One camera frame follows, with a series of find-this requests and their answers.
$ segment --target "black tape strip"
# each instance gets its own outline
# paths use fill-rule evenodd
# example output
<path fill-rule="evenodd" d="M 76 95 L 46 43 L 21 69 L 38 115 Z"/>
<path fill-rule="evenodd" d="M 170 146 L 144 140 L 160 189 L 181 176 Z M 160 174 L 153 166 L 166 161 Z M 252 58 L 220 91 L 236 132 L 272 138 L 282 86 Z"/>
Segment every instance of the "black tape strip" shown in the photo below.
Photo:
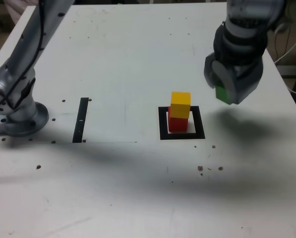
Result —
<path fill-rule="evenodd" d="M 159 127 L 160 140 L 189 140 L 205 139 L 201 113 L 198 106 L 191 106 L 190 111 L 193 113 L 195 133 L 168 133 L 168 107 L 159 107 Z"/>
<path fill-rule="evenodd" d="M 83 131 L 87 114 L 88 98 L 81 98 L 73 135 L 73 143 L 82 143 Z"/>

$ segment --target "table surface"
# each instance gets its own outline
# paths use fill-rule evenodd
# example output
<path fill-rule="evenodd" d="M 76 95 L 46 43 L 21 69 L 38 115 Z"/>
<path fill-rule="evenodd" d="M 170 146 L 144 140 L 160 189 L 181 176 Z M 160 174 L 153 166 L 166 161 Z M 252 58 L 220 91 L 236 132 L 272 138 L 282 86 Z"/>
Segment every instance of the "table surface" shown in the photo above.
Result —
<path fill-rule="evenodd" d="M 225 17 L 225 3 L 73 6 L 35 67 L 49 122 L 0 137 L 0 238 L 296 238 L 296 105 L 267 52 L 247 99 L 215 98 L 203 69 Z M 172 91 L 191 92 L 206 139 L 160 140 Z"/>

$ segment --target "stacked blocks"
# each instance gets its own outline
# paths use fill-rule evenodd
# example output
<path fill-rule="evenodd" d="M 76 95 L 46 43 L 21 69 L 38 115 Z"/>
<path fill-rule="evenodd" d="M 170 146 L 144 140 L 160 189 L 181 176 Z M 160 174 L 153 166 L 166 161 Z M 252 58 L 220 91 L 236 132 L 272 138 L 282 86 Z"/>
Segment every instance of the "stacked blocks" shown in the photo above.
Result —
<path fill-rule="evenodd" d="M 187 131 L 190 107 L 190 93 L 172 92 L 171 106 L 168 111 L 169 132 Z"/>

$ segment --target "gray robot arm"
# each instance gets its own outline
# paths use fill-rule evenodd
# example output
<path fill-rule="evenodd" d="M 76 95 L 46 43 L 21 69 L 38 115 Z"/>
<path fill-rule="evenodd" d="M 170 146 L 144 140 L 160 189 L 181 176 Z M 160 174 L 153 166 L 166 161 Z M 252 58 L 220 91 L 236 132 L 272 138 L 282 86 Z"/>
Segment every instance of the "gray robot arm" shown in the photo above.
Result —
<path fill-rule="evenodd" d="M 10 58 L 0 67 L 0 135 L 25 136 L 47 123 L 32 97 L 34 65 L 74 0 L 39 0 Z"/>
<path fill-rule="evenodd" d="M 214 52 L 204 68 L 218 99 L 239 104 L 256 89 L 267 31 L 279 21 L 285 6 L 286 0 L 227 0 L 226 21 L 216 31 Z"/>

